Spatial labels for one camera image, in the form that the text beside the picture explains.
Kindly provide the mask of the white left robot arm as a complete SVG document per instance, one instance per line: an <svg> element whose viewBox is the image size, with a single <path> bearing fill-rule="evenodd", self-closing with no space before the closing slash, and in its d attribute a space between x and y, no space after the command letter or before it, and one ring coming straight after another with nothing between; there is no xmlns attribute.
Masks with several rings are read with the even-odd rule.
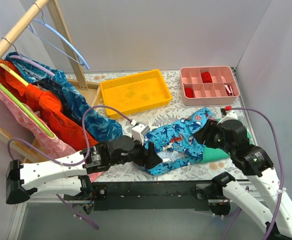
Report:
<svg viewBox="0 0 292 240"><path fill-rule="evenodd" d="M37 194L92 199L98 196L99 190L93 186L91 174L130 162L152 169L163 160L157 155L152 142L143 145L126 135L49 161L22 163L14 159L6 171L5 202L8 205L19 204Z"/></svg>

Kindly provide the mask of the light blue wire hanger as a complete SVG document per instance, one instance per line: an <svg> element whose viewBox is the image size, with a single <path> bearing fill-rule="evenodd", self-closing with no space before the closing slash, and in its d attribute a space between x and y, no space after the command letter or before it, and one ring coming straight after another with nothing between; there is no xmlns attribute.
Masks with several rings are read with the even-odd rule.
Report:
<svg viewBox="0 0 292 240"><path fill-rule="evenodd" d="M51 35L59 39L59 41L63 45L63 48L58 47L47 37L40 34L37 30L35 30L34 25L39 25L40 27L43 27ZM90 65L88 64L83 54L78 50L78 48L73 43L71 43L71 41L66 37L64 33L62 33L61 30L57 29L55 24L51 24L46 21L43 10L39 10L39 17L35 17L27 28L34 36L38 37L41 41L43 41L59 53L65 55L73 62L79 64L81 67L90 70Z"/></svg>

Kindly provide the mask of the blue shark print shorts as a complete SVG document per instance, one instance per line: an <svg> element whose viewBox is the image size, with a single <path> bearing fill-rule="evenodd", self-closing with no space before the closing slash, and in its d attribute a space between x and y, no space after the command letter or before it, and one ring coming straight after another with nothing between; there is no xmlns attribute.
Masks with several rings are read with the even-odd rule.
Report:
<svg viewBox="0 0 292 240"><path fill-rule="evenodd" d="M214 119L209 109L202 108L188 118L183 117L174 123L149 131L144 137L146 148L148 148L148 143L152 142L157 154L169 151L181 153L182 156L175 160L164 161L152 169L145 167L142 169L153 176L158 176L193 164L209 163L203 161L204 146L197 143L193 134L200 130L207 120Z"/></svg>

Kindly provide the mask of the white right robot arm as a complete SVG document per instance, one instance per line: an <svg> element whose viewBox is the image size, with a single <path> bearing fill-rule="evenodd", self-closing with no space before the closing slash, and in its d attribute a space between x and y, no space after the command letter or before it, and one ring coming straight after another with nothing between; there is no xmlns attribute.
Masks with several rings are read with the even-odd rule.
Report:
<svg viewBox="0 0 292 240"><path fill-rule="evenodd" d="M232 200L260 227L265 239L292 240L292 200L280 186L283 181L270 157L261 147L250 143L243 124L236 119L209 120L193 137L200 144L227 153L264 202L251 196L228 172L212 179L212 194L218 199Z"/></svg>

